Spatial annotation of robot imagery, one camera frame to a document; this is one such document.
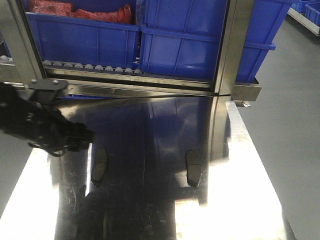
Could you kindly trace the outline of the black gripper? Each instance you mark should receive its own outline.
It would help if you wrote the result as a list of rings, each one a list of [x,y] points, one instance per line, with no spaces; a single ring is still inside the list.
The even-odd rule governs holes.
[[[55,157],[66,150],[87,150],[90,143],[95,142],[95,132],[85,124],[71,123],[58,111],[23,99],[13,86],[3,82],[0,84],[0,130],[27,140],[32,147]]]

